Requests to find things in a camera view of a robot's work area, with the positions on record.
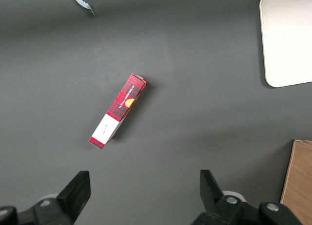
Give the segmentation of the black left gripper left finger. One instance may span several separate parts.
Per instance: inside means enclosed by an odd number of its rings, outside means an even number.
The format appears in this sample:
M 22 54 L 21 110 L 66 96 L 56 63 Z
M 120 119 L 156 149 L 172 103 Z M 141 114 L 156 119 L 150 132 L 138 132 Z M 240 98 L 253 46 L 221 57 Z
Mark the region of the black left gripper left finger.
M 2 225 L 73 225 L 91 196 L 90 175 L 79 171 L 59 194 L 48 194 L 33 206 L 18 212 L 0 207 Z

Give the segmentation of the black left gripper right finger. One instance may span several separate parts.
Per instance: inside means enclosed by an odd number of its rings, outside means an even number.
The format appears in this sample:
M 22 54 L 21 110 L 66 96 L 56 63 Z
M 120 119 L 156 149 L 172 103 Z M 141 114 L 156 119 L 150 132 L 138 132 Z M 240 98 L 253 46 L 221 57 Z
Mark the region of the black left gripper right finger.
M 226 195 L 210 170 L 200 171 L 200 197 L 205 207 L 194 225 L 300 225 L 291 210 L 280 203 L 252 207 L 238 196 Z

